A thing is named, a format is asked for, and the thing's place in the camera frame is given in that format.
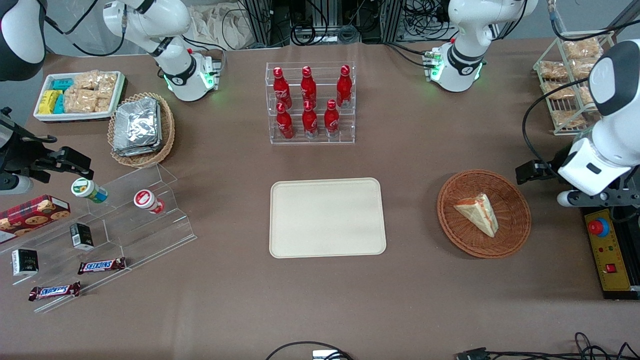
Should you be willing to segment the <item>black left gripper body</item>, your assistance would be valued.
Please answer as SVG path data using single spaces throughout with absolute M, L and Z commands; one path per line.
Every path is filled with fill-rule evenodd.
M 566 158 L 553 158 L 551 161 L 546 161 L 547 171 L 538 171 L 537 178 L 532 181 L 544 181 L 544 180 L 557 180 L 559 183 L 569 183 L 560 175 L 560 167 L 564 164 Z

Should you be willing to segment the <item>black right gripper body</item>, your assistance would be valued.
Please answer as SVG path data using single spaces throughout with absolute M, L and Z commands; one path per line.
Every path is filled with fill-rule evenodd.
M 51 135 L 36 137 L 14 131 L 1 132 L 1 183 L 19 183 L 18 176 L 27 179 L 34 178 L 42 183 L 48 183 L 48 171 L 62 173 L 64 169 L 52 150 L 44 144 L 57 142 Z

